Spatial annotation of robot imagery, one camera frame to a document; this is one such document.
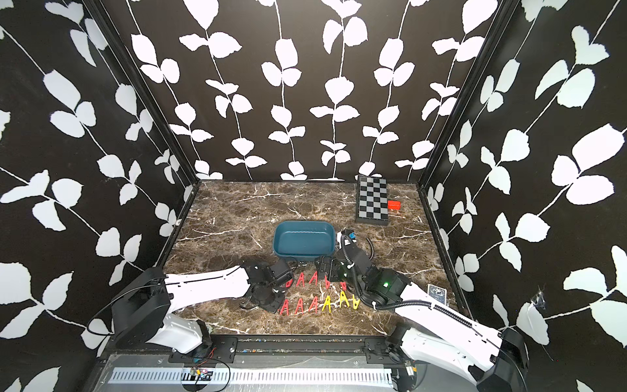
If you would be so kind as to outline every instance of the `leaf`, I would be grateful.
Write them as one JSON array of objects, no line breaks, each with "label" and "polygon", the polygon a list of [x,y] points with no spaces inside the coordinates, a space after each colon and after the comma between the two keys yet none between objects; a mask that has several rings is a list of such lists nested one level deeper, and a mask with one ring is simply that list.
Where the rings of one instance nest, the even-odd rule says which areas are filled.
[{"label": "leaf", "polygon": [[612,246],[612,259],[616,267],[616,289],[621,293],[627,292],[627,255],[620,247]]},{"label": "leaf", "polygon": [[547,88],[565,80],[568,77],[568,65],[566,61],[559,60],[544,74],[540,84],[535,89],[535,99],[538,99]]},{"label": "leaf", "polygon": [[494,77],[492,75],[488,75],[483,81],[483,87],[481,88],[481,95],[479,97],[479,101],[481,103],[488,102],[490,96],[494,92]]},{"label": "leaf", "polygon": [[440,237],[442,238],[442,242],[444,243],[444,248],[448,250],[448,234],[446,230],[440,228]]},{"label": "leaf", "polygon": [[575,157],[579,169],[584,171],[615,156],[624,142],[622,133],[605,124],[575,143],[572,156]]},{"label": "leaf", "polygon": [[246,159],[244,160],[244,163],[246,164],[247,167],[258,167],[261,165],[265,165],[266,163],[268,163],[268,161],[266,161],[262,157],[251,155],[251,156],[246,157]]},{"label": "leaf", "polygon": [[497,297],[496,294],[492,296],[492,309],[494,309],[494,311],[501,317],[505,326],[509,327],[509,320],[507,318],[507,310],[505,310],[503,303]]},{"label": "leaf", "polygon": [[339,77],[327,80],[324,84],[327,95],[334,104],[340,103],[344,98],[348,97],[355,88],[355,85],[346,77]]},{"label": "leaf", "polygon": [[463,214],[464,213],[464,202],[463,201],[458,201],[457,203],[455,203],[455,206],[453,207],[453,211],[451,212],[451,216],[455,216],[457,214]]},{"label": "leaf", "polygon": [[201,160],[198,159],[194,163],[194,168],[196,169],[197,172],[204,173],[204,174],[209,174],[209,164],[206,161],[201,161]]},{"label": "leaf", "polygon": [[139,67],[142,72],[146,74],[153,82],[161,83],[163,82],[163,72],[161,72],[161,68],[155,65],[144,64]]},{"label": "leaf", "polygon": [[102,35],[100,28],[93,19],[85,19],[85,28],[87,29],[87,35],[89,35],[89,40],[97,49],[104,50],[107,48],[107,40]]},{"label": "leaf", "polygon": [[232,36],[218,31],[209,37],[209,50],[211,55],[216,58],[224,58],[239,51],[241,45]]},{"label": "leaf", "polygon": [[183,3],[203,30],[207,30],[218,15],[218,0],[183,0]]},{"label": "leaf", "polygon": [[515,236],[529,242],[540,242],[547,238],[550,228],[539,216],[526,213],[518,220]]},{"label": "leaf", "polygon": [[466,233],[470,234],[472,230],[472,215],[464,214],[460,219],[460,227]]},{"label": "leaf", "polygon": [[46,228],[55,231],[65,230],[65,226],[59,220],[56,214],[55,202],[46,200],[35,204],[33,207],[33,216]]},{"label": "leaf", "polygon": [[322,44],[324,46],[324,50],[326,50],[328,54],[331,54],[333,42],[335,42],[335,39],[338,35],[340,35],[342,30],[342,25],[333,19],[330,19],[325,23],[324,30],[322,32]]},{"label": "leaf", "polygon": [[470,37],[460,44],[460,48],[457,49],[455,60],[459,62],[468,61],[471,58],[477,57],[481,47],[483,46],[484,38],[480,36]]},{"label": "leaf", "polygon": [[333,158],[335,156],[335,154],[333,152],[330,151],[325,151],[322,153],[322,164],[324,166],[329,164],[329,161],[331,160],[331,158]]},{"label": "leaf", "polygon": [[272,105],[272,109],[270,110],[270,114],[272,114],[272,118],[274,121],[278,122],[286,128],[292,122],[292,112],[282,106]]},{"label": "leaf", "polygon": [[498,214],[496,222],[494,225],[497,227],[498,232],[501,234],[501,238],[503,241],[507,241],[509,239],[510,233],[512,229],[509,227],[509,222],[507,221],[507,217],[505,213]]},{"label": "leaf", "polygon": [[3,339],[15,339],[25,336],[37,317],[45,310],[42,305],[35,305],[22,309],[1,331]]},{"label": "leaf", "polygon": [[398,135],[397,134],[395,134],[394,132],[383,132],[377,138],[377,143],[378,144],[385,144],[385,143],[393,142],[395,140],[398,140]]},{"label": "leaf", "polygon": [[494,154],[487,147],[481,147],[481,161],[486,165],[494,168],[497,163],[494,161]]},{"label": "leaf", "polygon": [[0,263],[0,304],[31,298],[31,273],[20,263]]},{"label": "leaf", "polygon": [[333,109],[328,106],[316,106],[309,109],[311,114],[316,116],[317,118],[321,118],[326,116],[327,114],[333,114]]},{"label": "leaf", "polygon": [[337,109],[333,111],[333,121],[335,122],[343,122],[346,120],[354,119],[359,116],[359,112],[357,109],[350,105],[342,105],[338,106]]},{"label": "leaf", "polygon": [[468,34],[484,21],[488,20],[497,9],[497,0],[468,0],[461,10],[461,22],[464,33]]},{"label": "leaf", "polygon": [[415,158],[420,158],[425,155],[427,152],[433,150],[435,145],[428,140],[421,140],[419,142],[415,142],[411,146],[411,152],[414,154]]},{"label": "leaf", "polygon": [[422,120],[425,121],[429,114],[434,111],[437,107],[440,106],[440,101],[436,98],[431,98],[427,101],[427,103],[423,107]]},{"label": "leaf", "polygon": [[[194,165],[196,170],[199,169],[198,162],[204,162],[204,161],[196,161]],[[157,218],[161,219],[162,221],[167,221],[167,215],[169,213],[170,213],[170,209],[167,207],[167,205],[165,205],[164,203],[157,203],[157,206],[155,207],[155,216]]]},{"label": "leaf", "polygon": [[219,81],[212,80],[212,79],[207,79],[204,82],[207,83],[209,86],[212,86],[213,88],[217,88],[218,90],[222,91],[225,95],[229,95],[229,94],[232,94],[232,93],[236,92],[237,89],[240,87],[238,85],[234,85],[233,83],[222,84]]},{"label": "leaf", "polygon": [[93,112],[93,105],[91,102],[81,102],[76,108],[76,117],[81,123],[87,125],[88,127],[96,125],[96,115]]},{"label": "leaf", "polygon": [[122,161],[116,155],[105,155],[98,160],[100,172],[109,178],[124,178],[124,167]]},{"label": "leaf", "polygon": [[502,162],[521,161],[529,155],[529,136],[517,129],[507,131],[501,150]]},{"label": "leaf", "polygon": [[605,276],[598,269],[590,267],[572,271],[564,279],[564,290],[585,290],[603,296],[608,294]]},{"label": "leaf", "polygon": [[387,127],[389,124],[393,123],[399,115],[398,105],[386,107],[382,111],[379,112],[379,126],[381,130]]},{"label": "leaf", "polygon": [[379,54],[379,64],[393,70],[402,54],[403,40],[400,38],[388,38]]},{"label": "leaf", "polygon": [[305,172],[305,168],[298,161],[293,161],[288,163],[287,167],[289,167],[290,171],[294,176],[298,176]]},{"label": "leaf", "polygon": [[431,83],[429,85],[433,91],[438,93],[438,95],[442,98],[446,98],[449,95],[453,95],[458,92],[460,89],[455,86],[444,87],[441,83]]},{"label": "leaf", "polygon": [[52,183],[55,199],[65,208],[74,207],[78,203],[82,188],[83,185],[70,178],[61,178]]},{"label": "leaf", "polygon": [[503,70],[501,70],[501,75],[498,77],[497,86],[495,88],[496,91],[500,91],[502,93],[506,93],[509,91],[510,87],[514,84],[514,80],[516,79],[516,74],[518,73],[518,68],[520,67],[520,63],[516,61],[516,59],[511,59],[505,63]]},{"label": "leaf", "polygon": [[75,2],[71,2],[67,7],[60,3],[49,2],[45,4],[45,8],[51,14],[64,16],[76,24],[80,24],[80,21],[83,20],[83,16],[85,15],[83,5]]},{"label": "leaf", "polygon": [[233,99],[231,100],[231,105],[233,106],[233,110],[235,110],[236,113],[247,113],[253,110],[253,107],[250,104],[250,101],[246,97],[240,94],[233,95]]},{"label": "leaf", "polygon": [[231,145],[241,155],[246,156],[254,148],[255,143],[246,139],[245,137],[240,137],[238,139],[232,140]]},{"label": "leaf", "polygon": [[603,300],[590,304],[592,317],[601,328],[621,343],[627,346],[627,304],[624,302]]},{"label": "leaf", "polygon": [[361,166],[359,166],[359,174],[370,176],[370,173],[374,171],[374,167],[373,162],[364,162]]},{"label": "leaf", "polygon": [[490,184],[505,194],[510,194],[512,183],[510,181],[509,172],[506,168],[497,166],[490,171],[488,175]]},{"label": "leaf", "polygon": [[464,148],[468,144],[468,142],[470,142],[471,137],[472,137],[472,126],[470,125],[470,121],[466,120],[464,125],[461,126],[460,149]]},{"label": "leaf", "polygon": [[577,165],[567,156],[558,155],[553,163],[551,181],[557,186],[572,184],[579,175]]},{"label": "leaf", "polygon": [[348,46],[357,46],[368,40],[368,30],[361,18],[353,16],[344,28],[344,43]]},{"label": "leaf", "polygon": [[120,232],[115,227],[103,231],[96,244],[96,255],[112,257],[120,254]]},{"label": "leaf", "polygon": [[131,43],[135,56],[144,63],[157,65],[157,52],[150,38],[142,34],[131,34]]},{"label": "leaf", "polygon": [[121,84],[115,91],[115,101],[128,113],[137,115],[137,97],[133,86]]},{"label": "leaf", "polygon": [[549,343],[549,334],[547,333],[549,326],[540,312],[529,302],[520,308],[518,318],[516,318],[516,326],[537,343],[543,346]]},{"label": "leaf", "polygon": [[345,163],[350,160],[350,154],[346,150],[340,150],[335,153],[335,161],[337,163]]},{"label": "leaf", "polygon": [[92,54],[89,52],[89,42],[87,41],[87,33],[79,30],[70,30],[70,38],[76,47],[78,53],[92,66],[96,66],[93,61]]},{"label": "leaf", "polygon": [[584,107],[594,89],[594,73],[585,68],[564,82],[557,93],[557,103],[565,107]]},{"label": "leaf", "polygon": [[303,137],[305,135],[305,127],[294,127],[287,132],[289,137]]},{"label": "leaf", "polygon": [[226,109],[228,109],[229,103],[231,103],[231,101],[229,101],[228,98],[222,95],[216,95],[216,110],[224,118],[226,118]]},{"label": "leaf", "polygon": [[177,107],[174,108],[174,113],[176,113],[176,117],[183,121],[183,123],[187,126],[190,126],[196,119],[196,110],[189,104],[189,102],[177,105]]},{"label": "leaf", "polygon": [[33,177],[31,177],[27,185],[16,186],[2,195],[0,203],[12,203],[31,196],[43,196],[46,188],[48,188],[49,182],[50,175],[48,174],[48,170],[36,173]]},{"label": "leaf", "polygon": [[300,75],[302,74],[296,68],[289,68],[282,72],[281,76],[283,78],[283,82],[285,82],[286,86],[293,87],[298,83],[298,79],[300,79]]},{"label": "leaf", "polygon": [[583,176],[566,192],[566,199],[579,206],[594,204],[614,194],[614,184],[604,176]]},{"label": "leaf", "polygon": [[392,81],[394,72],[389,68],[377,68],[374,70],[374,78],[379,86],[387,86]]},{"label": "leaf", "polygon": [[80,100],[80,93],[74,87],[74,84],[67,80],[63,75],[53,70],[43,77],[43,83],[48,92],[52,94],[59,102],[68,108],[74,110]]},{"label": "leaf", "polygon": [[74,272],[64,273],[60,277],[53,279],[43,292],[43,304],[48,310],[56,310],[65,303],[68,297],[68,286],[72,281]]},{"label": "leaf", "polygon": [[590,45],[590,36],[582,26],[575,26],[571,36],[575,43],[575,64],[594,65],[609,57],[605,46],[600,43]]},{"label": "leaf", "polygon": [[414,63],[403,63],[394,71],[394,86],[402,86],[410,78],[412,72],[414,72]]},{"label": "leaf", "polygon": [[492,113],[503,105],[503,95],[499,92],[493,92],[488,100],[488,112]]},{"label": "leaf", "polygon": [[460,47],[460,43],[455,41],[454,38],[447,38],[445,40],[434,41],[431,46],[437,55],[441,55],[449,50],[457,50]]},{"label": "leaf", "polygon": [[181,77],[181,71],[179,70],[179,64],[171,58],[165,58],[161,62],[161,73],[170,83],[177,83]]},{"label": "leaf", "polygon": [[475,285],[472,282],[472,279],[468,277],[468,275],[460,275],[457,277],[457,282],[459,282],[462,290],[467,292],[475,291]]},{"label": "leaf", "polygon": [[203,38],[195,33],[179,37],[179,42],[191,51],[196,51],[201,46],[209,46],[209,41],[207,41],[206,38]]},{"label": "leaf", "polygon": [[282,69],[290,68],[298,64],[298,53],[292,39],[282,38],[275,43],[275,53]]},{"label": "leaf", "polygon": [[213,135],[202,129],[194,129],[192,131],[192,139],[194,142],[202,143],[205,140],[212,139]]},{"label": "leaf", "polygon": [[457,98],[455,97],[448,97],[444,103],[442,104],[442,106],[440,106],[440,109],[438,110],[438,115],[449,115],[451,114],[451,111],[453,111],[453,107],[455,107],[455,102],[457,102]]},{"label": "leaf", "polygon": [[504,259],[506,259],[509,264],[512,265],[516,269],[516,271],[520,272],[520,268],[522,267],[522,260],[520,257],[520,252],[516,245],[511,242],[503,242],[498,246],[498,251],[501,253]]}]

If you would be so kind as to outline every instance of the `red clothespin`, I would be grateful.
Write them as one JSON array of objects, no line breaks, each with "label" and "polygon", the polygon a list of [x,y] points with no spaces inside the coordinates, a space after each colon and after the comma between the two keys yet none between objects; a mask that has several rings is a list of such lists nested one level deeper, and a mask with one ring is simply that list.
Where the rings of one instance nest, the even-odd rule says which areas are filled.
[{"label": "red clothespin", "polygon": [[298,284],[300,282],[303,282],[303,287],[305,286],[305,274],[304,273],[300,273],[300,276],[298,277],[298,280],[296,281],[296,284],[294,285],[294,287],[298,287]]},{"label": "red clothespin", "polygon": [[394,200],[388,200],[387,201],[387,209],[401,209],[401,202],[400,201],[394,201]]},{"label": "red clothespin", "polygon": [[309,284],[311,284],[315,280],[315,284],[318,284],[318,271],[313,273],[312,278],[309,280]]}]

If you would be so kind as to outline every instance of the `black wall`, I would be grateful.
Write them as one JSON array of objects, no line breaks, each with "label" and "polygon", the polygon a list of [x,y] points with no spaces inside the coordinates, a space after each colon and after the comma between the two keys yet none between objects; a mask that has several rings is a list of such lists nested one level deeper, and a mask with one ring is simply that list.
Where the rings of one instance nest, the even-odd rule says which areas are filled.
[{"label": "black wall", "polygon": [[[90,15],[61,3],[0,2],[3,391],[72,391],[84,381],[108,340],[85,324],[155,264],[167,215],[176,218],[191,191],[182,168],[166,169],[176,162],[155,164],[169,148],[132,88],[119,90],[129,81]],[[140,119],[148,134],[132,125]],[[110,314],[90,327],[110,331]]]},{"label": "black wall", "polygon": [[623,391],[627,4],[531,3],[423,180],[473,316],[525,334],[529,390]]},{"label": "black wall", "polygon": [[[137,66],[144,71],[144,78],[166,119],[174,125],[172,130],[179,134],[177,138],[187,158],[197,166],[199,177],[238,181],[330,178],[353,181],[358,172],[383,175],[392,181],[417,180],[433,147],[429,140],[437,139],[455,103],[457,88],[464,82],[498,6],[496,0],[365,0],[344,4],[337,1],[336,8],[344,16],[341,19],[327,5],[334,2],[321,0],[229,0],[219,4],[217,0],[128,4],[105,0],[103,3]],[[195,12],[196,7],[202,11]],[[340,23],[346,28],[345,46]],[[328,43],[328,50],[322,39],[325,26],[336,26],[335,32],[339,34],[332,45]],[[404,50],[402,55],[396,50],[396,56],[400,55],[398,62],[390,61],[395,50],[389,46],[382,54],[383,65],[398,69],[396,85],[389,84],[389,77],[378,83],[374,71],[384,68],[379,55],[389,38],[398,40],[399,30]],[[332,27],[328,27],[327,32],[331,31]],[[140,32],[145,38],[138,37]],[[182,43],[190,40],[188,36],[192,34],[196,34],[196,46],[200,45],[193,46],[195,50]],[[214,64],[208,47],[202,43],[206,37],[224,38],[225,34],[231,37],[227,45],[230,50],[216,52]],[[284,68],[298,70],[291,69],[288,73],[301,72],[292,87],[289,84],[294,81],[287,79],[287,85],[282,84],[278,76],[272,85],[262,70],[262,64],[268,62],[274,65],[266,64],[267,67],[280,66],[275,43],[281,38],[286,45],[291,40],[297,53],[297,63],[289,61],[289,56],[283,59]],[[463,43],[458,53],[455,44],[459,42]],[[441,54],[436,53],[434,45]],[[165,70],[166,80],[158,67]],[[401,78],[404,71],[411,71],[404,74],[406,81]],[[378,72],[385,74],[391,70]],[[347,88],[346,93],[350,94],[338,101],[338,106],[352,107],[342,108],[348,117],[359,116],[333,125],[331,115],[318,118],[310,109],[334,107],[325,84],[340,76],[350,81],[344,84],[352,84],[353,90]],[[238,86],[236,92],[227,91],[229,99],[235,100],[239,94],[252,109],[243,104],[236,119],[228,106],[223,117],[216,110],[216,96],[223,105],[229,105],[229,101],[205,82],[217,83],[220,78]],[[449,87],[444,98],[429,87],[432,83],[439,83],[441,86],[436,89],[440,91]],[[430,100],[428,107],[433,111],[423,116],[423,108]],[[435,107],[440,102],[443,109],[438,115]],[[189,127],[175,111],[178,105],[189,111],[187,103],[196,113],[195,119],[190,116],[194,121]],[[273,119],[271,112],[275,106],[278,115],[281,111],[290,113],[289,124],[279,117],[283,124]],[[377,138],[382,125],[378,116],[386,107],[390,109],[383,116],[395,120],[389,125],[387,121],[383,132],[393,133]],[[295,136],[290,140],[285,131],[294,127],[299,128],[293,131]],[[364,136],[364,127],[373,127],[367,129],[370,136]],[[207,135],[198,131],[193,141],[186,134],[196,129],[208,132],[213,138],[204,139]],[[237,151],[231,144],[236,139],[246,139],[239,142],[248,147],[238,146]],[[320,143],[322,140],[328,140],[327,146]],[[333,147],[328,146],[333,142],[341,143],[335,146],[337,165]],[[247,156],[252,158],[244,164]]]}]

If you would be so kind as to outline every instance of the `teal tray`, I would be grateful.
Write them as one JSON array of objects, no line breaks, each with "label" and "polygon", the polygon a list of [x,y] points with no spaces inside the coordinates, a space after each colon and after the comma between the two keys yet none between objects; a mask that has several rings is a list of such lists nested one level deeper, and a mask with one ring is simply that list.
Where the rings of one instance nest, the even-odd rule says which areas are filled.
[{"label": "teal tray", "polygon": [[272,250],[280,258],[300,262],[332,256],[335,251],[335,229],[325,221],[285,221],[275,230]]}]

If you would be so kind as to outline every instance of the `black cable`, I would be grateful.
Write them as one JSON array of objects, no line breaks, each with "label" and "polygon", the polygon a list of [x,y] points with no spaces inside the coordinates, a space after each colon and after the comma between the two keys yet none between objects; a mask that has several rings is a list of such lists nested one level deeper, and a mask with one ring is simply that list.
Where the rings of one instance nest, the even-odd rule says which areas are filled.
[{"label": "black cable", "polygon": [[[474,329],[473,327],[470,327],[470,329],[472,329],[473,331],[475,331],[475,334],[483,337],[483,335],[481,335],[479,333],[479,331],[477,331],[476,329]],[[485,339],[488,343],[490,343],[491,345],[493,345],[494,347],[496,347],[500,352],[502,352],[503,354],[505,354],[510,360],[511,362],[514,364],[514,366],[516,367],[516,370],[518,371],[518,374],[520,375],[520,379],[522,380],[522,384],[525,387],[525,392],[529,392],[529,388],[527,388],[527,383],[525,382],[525,378],[522,376],[522,372],[520,371],[520,368],[518,367],[518,364],[516,363],[516,361],[514,361],[514,359],[512,357],[509,356],[509,354],[507,354],[505,351],[503,351],[501,349],[501,347],[498,347],[496,344],[494,344],[492,341],[490,341],[488,338]]]},{"label": "black cable", "polygon": [[94,331],[92,331],[91,329],[89,329],[89,324],[91,324],[91,323],[92,323],[92,321],[94,321],[94,319],[95,319],[96,317],[98,317],[98,316],[99,316],[102,312],[104,312],[104,311],[105,311],[108,307],[110,307],[111,305],[113,305],[113,303],[114,303],[115,301],[117,301],[118,299],[122,298],[124,295],[127,295],[127,294],[128,294],[128,293],[130,293],[131,291],[133,291],[133,290],[139,290],[139,289],[144,289],[144,288],[146,288],[146,287],[158,287],[158,286],[159,286],[158,284],[157,284],[157,285],[146,285],[146,286],[140,286],[140,287],[136,287],[136,288],[134,288],[134,289],[130,289],[129,291],[127,291],[127,292],[126,292],[126,293],[124,293],[124,294],[120,294],[120,295],[118,295],[116,298],[114,298],[114,299],[113,299],[113,301],[109,302],[109,303],[108,303],[107,305],[105,305],[102,309],[100,309],[98,312],[96,312],[96,314],[95,314],[95,315],[93,315],[93,317],[92,317],[91,319],[89,319],[89,321],[87,322],[87,332],[89,332],[89,333],[91,333],[91,334],[94,334],[94,335],[97,335],[97,336],[113,336],[113,335],[115,335],[115,333],[114,333],[114,332],[113,332],[113,333],[110,333],[110,334],[101,334],[101,333],[99,333],[99,332],[94,332]]},{"label": "black cable", "polygon": [[216,362],[220,362],[221,364],[223,364],[224,366],[226,366],[227,369],[229,369],[229,378],[226,380],[226,384],[222,387],[222,389],[218,389],[217,391],[211,391],[211,392],[222,392],[226,389],[227,386],[229,386],[229,383],[231,382],[231,367],[228,366],[226,363],[220,361],[219,359],[216,358],[206,358],[206,357],[194,357],[194,356],[187,356],[188,358],[192,358],[192,359],[208,359],[210,361],[216,361]]}]

